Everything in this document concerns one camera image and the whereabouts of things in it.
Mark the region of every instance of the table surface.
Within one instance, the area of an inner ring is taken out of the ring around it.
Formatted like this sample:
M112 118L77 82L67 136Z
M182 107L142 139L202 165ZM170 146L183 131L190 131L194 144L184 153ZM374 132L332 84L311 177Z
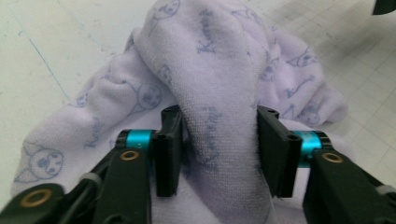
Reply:
M374 3L363 0L245 2L312 46L350 106L345 120L320 129L344 136L359 166L396 187L396 12L371 16ZM0 1L0 208L26 134L122 53L153 3Z

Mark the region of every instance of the blue metal part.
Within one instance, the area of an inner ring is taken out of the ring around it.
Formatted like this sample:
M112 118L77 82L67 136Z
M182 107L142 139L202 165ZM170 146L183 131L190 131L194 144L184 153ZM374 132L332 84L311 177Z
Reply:
M152 130L131 130L126 137L126 146L149 152Z
M301 154L299 167L309 168L309 161L312 159L312 155L315 149L321 149L322 144L318 135L313 131L293 131L303 139L301 145Z

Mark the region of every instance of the brass screw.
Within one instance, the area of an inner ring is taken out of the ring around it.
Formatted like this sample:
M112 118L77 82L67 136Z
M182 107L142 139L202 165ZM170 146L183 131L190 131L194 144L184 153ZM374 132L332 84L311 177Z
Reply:
M52 196L52 190L50 189L37 189L24 196L21 200L21 206L25 208L31 208L39 206L46 202Z
M126 151L120 155L120 159L123 161L132 161L139 157L139 153L137 151Z
M343 158L341 158L340 156L330 152L323 153L322 158L325 159L326 161L331 161L334 163L341 163L344 161Z

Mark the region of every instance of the white cloth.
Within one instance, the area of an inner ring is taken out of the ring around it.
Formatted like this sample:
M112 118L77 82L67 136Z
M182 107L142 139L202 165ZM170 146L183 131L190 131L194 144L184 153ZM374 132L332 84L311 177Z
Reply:
M160 111L176 104L191 147L177 196L153 193L153 223L286 223L258 169L257 104L305 128L347 112L313 50L243 4L160 0L124 53L26 137L13 193L46 182L70 190L121 130L159 130Z

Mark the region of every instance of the black plastic bracket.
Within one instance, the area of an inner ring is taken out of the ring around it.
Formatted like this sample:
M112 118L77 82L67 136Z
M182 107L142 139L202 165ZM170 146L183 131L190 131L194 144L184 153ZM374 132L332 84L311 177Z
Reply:
M396 10L396 0L376 0L373 15L384 15Z
M361 168L335 150L314 151L304 212L308 223L396 223L386 198Z
M178 105L161 113L163 127L151 136L152 156L157 181L157 196L170 197L177 192L182 156L182 116Z
M2 224L56 223L63 208L64 189L57 184L42 184L15 196L0 214Z
M279 113L258 106L259 151L262 171L271 195L289 198L301 153L302 139L279 122Z
M113 155L96 204L94 224L150 223L148 168L144 150L125 148Z

